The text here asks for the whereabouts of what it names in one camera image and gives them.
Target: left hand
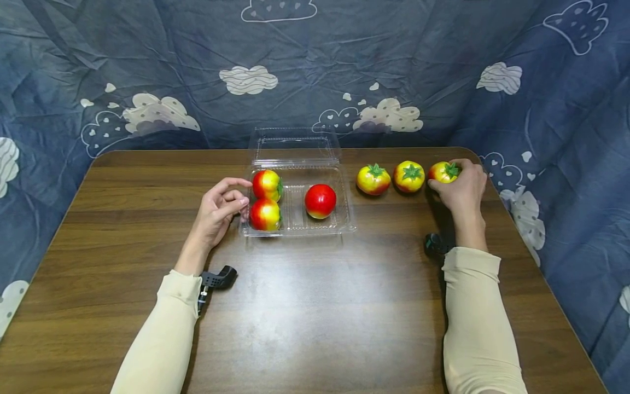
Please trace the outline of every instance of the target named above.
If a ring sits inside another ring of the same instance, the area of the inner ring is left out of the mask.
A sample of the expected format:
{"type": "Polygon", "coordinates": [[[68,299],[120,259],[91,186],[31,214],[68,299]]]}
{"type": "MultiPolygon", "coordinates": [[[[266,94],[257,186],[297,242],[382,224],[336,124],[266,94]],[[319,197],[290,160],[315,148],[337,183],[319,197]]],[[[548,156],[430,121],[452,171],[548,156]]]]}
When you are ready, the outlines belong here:
{"type": "Polygon", "coordinates": [[[197,218],[181,249],[175,271],[200,275],[210,250],[217,246],[230,227],[232,218],[249,204],[249,199],[232,187],[251,187],[240,178],[224,178],[203,195],[197,218]]]}

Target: tomato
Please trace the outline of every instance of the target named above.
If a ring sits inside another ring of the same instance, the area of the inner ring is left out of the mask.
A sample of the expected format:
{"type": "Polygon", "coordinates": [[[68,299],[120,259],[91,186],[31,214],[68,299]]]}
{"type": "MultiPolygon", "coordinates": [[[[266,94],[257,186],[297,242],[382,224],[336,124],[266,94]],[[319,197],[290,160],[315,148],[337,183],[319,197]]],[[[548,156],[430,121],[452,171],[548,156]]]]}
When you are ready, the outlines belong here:
{"type": "Polygon", "coordinates": [[[280,206],[271,199],[257,200],[249,209],[249,220],[257,230],[276,231],[282,221],[280,206]]]}
{"type": "Polygon", "coordinates": [[[417,192],[425,183],[425,171],[415,161],[406,160],[396,166],[394,183],[401,192],[417,192]]]}
{"type": "Polygon", "coordinates": [[[429,179],[435,179],[442,183],[453,182],[462,170],[455,163],[441,161],[429,168],[429,179]]]}
{"type": "Polygon", "coordinates": [[[271,199],[278,202],[282,197],[282,178],[275,171],[259,171],[254,175],[251,183],[257,199],[271,199]]]}
{"type": "Polygon", "coordinates": [[[392,182],[387,171],[378,164],[365,166],[357,174],[357,186],[369,195],[380,195],[392,182]]]}
{"type": "Polygon", "coordinates": [[[328,185],[311,186],[304,196],[306,212],[314,219],[326,219],[333,213],[337,204],[337,195],[328,185]]]}

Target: blue cloth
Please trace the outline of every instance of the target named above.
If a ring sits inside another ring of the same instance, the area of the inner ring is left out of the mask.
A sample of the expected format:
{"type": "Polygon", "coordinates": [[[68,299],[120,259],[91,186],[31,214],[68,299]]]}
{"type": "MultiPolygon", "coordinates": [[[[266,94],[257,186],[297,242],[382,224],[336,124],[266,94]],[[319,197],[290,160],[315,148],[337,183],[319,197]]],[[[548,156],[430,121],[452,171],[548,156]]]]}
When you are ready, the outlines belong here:
{"type": "Polygon", "coordinates": [[[630,3],[1,0],[0,335],[97,156],[472,149],[613,394],[630,385],[630,3]]]}

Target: plastic container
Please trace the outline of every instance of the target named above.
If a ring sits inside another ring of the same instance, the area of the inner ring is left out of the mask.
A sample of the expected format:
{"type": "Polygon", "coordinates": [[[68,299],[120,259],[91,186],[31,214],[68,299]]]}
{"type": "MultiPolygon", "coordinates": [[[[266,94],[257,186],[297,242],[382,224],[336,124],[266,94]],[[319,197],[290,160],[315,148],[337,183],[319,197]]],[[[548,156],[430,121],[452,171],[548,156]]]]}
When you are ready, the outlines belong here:
{"type": "MultiPolygon", "coordinates": [[[[352,204],[336,134],[327,128],[256,129],[249,140],[251,166],[245,176],[252,180],[261,170],[273,170],[282,177],[280,201],[282,222],[278,231],[260,231],[249,223],[249,209],[241,222],[245,237],[312,236],[349,233],[356,229],[352,204]],[[337,205],[326,219],[313,219],[306,213],[304,196],[318,183],[329,185],[337,194],[337,205]]],[[[256,197],[249,191],[251,203],[256,197]]]]}

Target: beige sleeve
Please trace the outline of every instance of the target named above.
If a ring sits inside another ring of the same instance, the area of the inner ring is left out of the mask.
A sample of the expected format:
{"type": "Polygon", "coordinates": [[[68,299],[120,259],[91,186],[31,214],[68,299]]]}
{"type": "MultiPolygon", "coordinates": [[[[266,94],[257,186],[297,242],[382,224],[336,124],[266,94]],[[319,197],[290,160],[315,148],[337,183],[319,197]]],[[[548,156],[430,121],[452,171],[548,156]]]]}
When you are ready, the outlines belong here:
{"type": "Polygon", "coordinates": [[[184,384],[201,278],[171,271],[120,366],[112,394],[179,394],[184,384]]]}
{"type": "Polygon", "coordinates": [[[463,247],[446,255],[444,374],[450,394],[527,393],[499,292],[500,262],[463,247]]]}

